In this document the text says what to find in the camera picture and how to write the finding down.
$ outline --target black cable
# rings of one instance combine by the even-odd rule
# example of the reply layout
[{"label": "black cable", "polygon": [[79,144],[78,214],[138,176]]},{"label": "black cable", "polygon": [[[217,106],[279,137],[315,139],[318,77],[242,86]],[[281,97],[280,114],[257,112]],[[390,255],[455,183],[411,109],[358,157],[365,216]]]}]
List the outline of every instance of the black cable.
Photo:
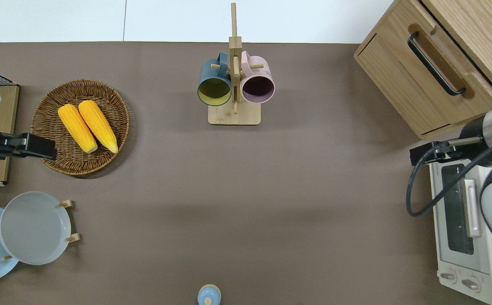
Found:
[{"label": "black cable", "polygon": [[438,203],[438,201],[440,201],[440,199],[444,197],[444,195],[451,189],[453,185],[455,185],[455,183],[461,180],[465,174],[470,172],[470,170],[474,168],[474,166],[476,166],[478,163],[482,162],[483,159],[487,158],[490,154],[492,154],[492,147],[489,147],[487,150],[480,153],[474,160],[470,162],[470,164],[468,164],[461,172],[459,172],[458,175],[456,175],[453,179],[451,179],[444,186],[442,191],[440,191],[440,193],[438,193],[438,195],[436,195],[428,205],[422,208],[419,212],[412,211],[411,193],[412,193],[412,186],[414,185],[415,176],[417,175],[417,171],[419,170],[420,166],[424,164],[426,158],[430,154],[432,154],[435,150],[439,149],[440,147],[447,147],[447,146],[449,146],[449,143],[447,141],[444,141],[439,145],[436,145],[431,149],[429,149],[424,155],[422,155],[422,157],[419,159],[419,162],[417,162],[417,165],[414,167],[414,171],[412,171],[412,174],[410,176],[410,181],[408,182],[408,189],[406,191],[406,208],[408,210],[408,213],[413,217],[424,216],[426,213],[428,213],[428,211],[430,211],[436,205],[436,203]]}]

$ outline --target mug handle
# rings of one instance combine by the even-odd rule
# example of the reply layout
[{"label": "mug handle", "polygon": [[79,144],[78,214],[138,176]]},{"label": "mug handle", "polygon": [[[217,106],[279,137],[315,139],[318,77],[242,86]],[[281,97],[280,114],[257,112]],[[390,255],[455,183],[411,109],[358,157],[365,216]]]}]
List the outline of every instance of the mug handle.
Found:
[{"label": "mug handle", "polygon": [[240,66],[246,77],[251,77],[253,75],[253,71],[251,71],[250,68],[250,55],[247,53],[247,51],[242,51],[242,60]]},{"label": "mug handle", "polygon": [[217,64],[219,64],[219,69],[217,69],[217,76],[224,78],[225,73],[227,73],[227,61],[229,56],[226,53],[220,52],[217,57]]}]

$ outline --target oven door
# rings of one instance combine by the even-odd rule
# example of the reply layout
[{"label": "oven door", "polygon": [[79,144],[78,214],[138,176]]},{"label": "oven door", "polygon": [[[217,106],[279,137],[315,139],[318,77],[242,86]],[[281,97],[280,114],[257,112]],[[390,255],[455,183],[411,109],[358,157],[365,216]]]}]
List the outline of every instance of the oven door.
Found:
[{"label": "oven door", "polygon": [[[469,163],[435,163],[431,166],[433,194],[439,193],[451,178]],[[478,198],[490,169],[476,166],[434,207],[438,227],[439,259],[444,262],[489,274],[486,244],[488,228],[481,216]]]}]

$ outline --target table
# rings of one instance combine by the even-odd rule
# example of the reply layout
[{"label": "table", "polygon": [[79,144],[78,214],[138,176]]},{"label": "table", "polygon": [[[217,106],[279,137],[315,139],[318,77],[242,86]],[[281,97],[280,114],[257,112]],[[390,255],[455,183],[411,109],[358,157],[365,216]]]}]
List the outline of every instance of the table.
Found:
[{"label": "table", "polygon": [[[25,191],[72,199],[81,241],[0,279],[0,304],[447,304],[432,216],[407,215],[417,138],[353,60],[356,44],[244,43],[275,80],[257,127],[212,126],[198,71],[226,43],[0,43],[19,83],[16,133],[73,79],[125,99],[131,131],[108,168],[74,178],[10,162],[0,207]],[[430,198],[428,173],[416,183]]]}]

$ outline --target toaster oven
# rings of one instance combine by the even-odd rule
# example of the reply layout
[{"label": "toaster oven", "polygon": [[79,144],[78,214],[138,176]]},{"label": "toaster oven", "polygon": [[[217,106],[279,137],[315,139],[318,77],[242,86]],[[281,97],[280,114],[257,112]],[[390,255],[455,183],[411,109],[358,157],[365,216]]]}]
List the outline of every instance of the toaster oven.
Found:
[{"label": "toaster oven", "polygon": [[[430,166],[432,197],[468,160]],[[492,234],[478,206],[490,168],[475,166],[434,206],[438,279],[451,289],[492,304]]]}]

